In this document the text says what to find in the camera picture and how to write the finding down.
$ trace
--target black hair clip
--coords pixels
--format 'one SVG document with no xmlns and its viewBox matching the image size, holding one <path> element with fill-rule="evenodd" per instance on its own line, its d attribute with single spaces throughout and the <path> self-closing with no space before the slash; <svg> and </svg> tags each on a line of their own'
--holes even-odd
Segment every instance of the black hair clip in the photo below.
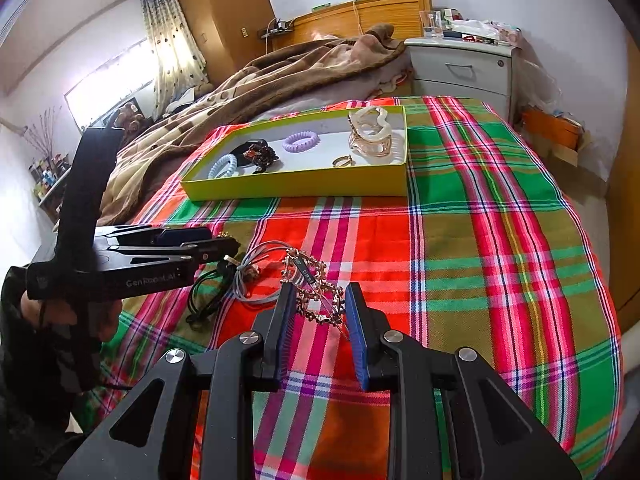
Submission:
<svg viewBox="0 0 640 480">
<path fill-rule="evenodd" d="M 247 142 L 240 144 L 237 148 L 231 150 L 231 155 L 238 160 L 238 168 L 245 168 L 253 164 L 252 161 L 244 156 L 244 152 L 247 152 L 254 144 L 266 146 L 267 141 L 264 139 L 250 139 Z"/>
<path fill-rule="evenodd" d="M 254 174 L 264 173 L 269 166 L 278 160 L 278 156 L 271 146 L 261 144 L 252 144 L 243 155 L 258 167 Z"/>
</svg>

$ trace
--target white wall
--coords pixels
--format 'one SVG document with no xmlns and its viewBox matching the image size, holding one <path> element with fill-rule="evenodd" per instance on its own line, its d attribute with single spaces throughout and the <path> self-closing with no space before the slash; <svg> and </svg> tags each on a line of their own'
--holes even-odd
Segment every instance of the white wall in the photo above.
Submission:
<svg viewBox="0 0 640 480">
<path fill-rule="evenodd" d="M 0 116 L 6 116 L 0 100 Z M 42 236 L 53 225 L 38 208 L 32 195 L 34 181 L 20 138 L 0 126 L 0 279 L 11 266 L 28 264 L 40 246 Z"/>
<path fill-rule="evenodd" d="M 82 78 L 146 37 L 140 0 L 127 0 L 80 28 L 54 49 L 7 98 L 6 118 L 31 124 L 47 107 L 62 106 L 54 130 L 54 152 L 76 152 L 80 130 L 69 111 L 65 93 Z M 153 100 L 153 85 L 141 91 L 142 102 Z"/>
<path fill-rule="evenodd" d="M 324 3 L 350 0 L 271 0 L 291 19 Z M 433 0 L 466 18 L 522 28 L 540 63 L 564 94 L 564 110 L 585 121 L 594 144 L 580 164 L 606 179 L 622 131 L 626 98 L 626 31 L 607 0 Z"/>
</svg>

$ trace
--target plastic bag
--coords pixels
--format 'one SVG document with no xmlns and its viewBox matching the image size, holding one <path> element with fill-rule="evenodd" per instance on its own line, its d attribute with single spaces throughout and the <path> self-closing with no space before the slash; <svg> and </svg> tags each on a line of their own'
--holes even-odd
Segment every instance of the plastic bag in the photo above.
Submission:
<svg viewBox="0 0 640 480">
<path fill-rule="evenodd" d="M 495 41 L 500 40 L 498 30 L 491 23 L 479 22 L 478 20 L 453 20 L 451 28 L 461 34 L 471 34 Z"/>
<path fill-rule="evenodd" d="M 562 108 L 562 91 L 555 78 L 522 56 L 513 57 L 513 69 L 518 82 L 518 108 L 533 106 L 546 114 L 558 115 Z"/>
</svg>

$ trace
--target black jacket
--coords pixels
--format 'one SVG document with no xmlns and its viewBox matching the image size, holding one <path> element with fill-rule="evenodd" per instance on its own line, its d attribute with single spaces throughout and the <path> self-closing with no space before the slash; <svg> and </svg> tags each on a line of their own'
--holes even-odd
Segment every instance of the black jacket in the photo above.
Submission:
<svg viewBox="0 0 640 480">
<path fill-rule="evenodd" d="M 0 298 L 0 479 L 49 480 L 84 436 L 65 433 L 74 396 L 60 386 L 49 333 L 22 318 L 25 272 L 9 270 Z"/>
</svg>

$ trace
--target bed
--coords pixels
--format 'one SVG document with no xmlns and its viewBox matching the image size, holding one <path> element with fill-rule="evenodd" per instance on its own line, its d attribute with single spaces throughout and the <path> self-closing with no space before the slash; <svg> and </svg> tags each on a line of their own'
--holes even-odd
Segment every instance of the bed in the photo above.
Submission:
<svg viewBox="0 0 640 480">
<path fill-rule="evenodd" d="M 360 282 L 369 306 L 384 310 L 393 328 L 430 348 L 476 348 L 592 478 L 612 454 L 622 366 L 612 303 L 578 216 L 537 156 L 480 101 L 370 103 L 406 109 L 407 198 L 191 203 L 180 176 L 240 127 L 223 126 L 135 221 L 207 225 L 229 232 L 242 249 L 281 239 L 309 251 L 328 264 L 329 279 Z M 278 269 L 263 264 L 254 294 L 279 286 Z M 215 348 L 247 330 L 257 313 L 227 300 L 195 332 L 185 322 L 188 293 L 125 300 L 118 333 L 102 348 L 110 383 L 135 384 L 169 348 Z M 284 390 L 254 397 L 257 477 L 384 478 L 388 396 L 360 390 L 348 342 L 337 329 L 300 318 L 290 355 Z M 122 395 L 98 388 L 74 414 L 89 428 Z M 196 452 L 193 478 L 197 465 Z"/>
<path fill-rule="evenodd" d="M 102 196 L 98 225 L 130 222 L 209 133 L 239 124 L 400 91 L 411 59 L 395 27 L 354 38 L 308 41 L 254 59 L 185 110 L 154 124 L 120 150 Z"/>
</svg>

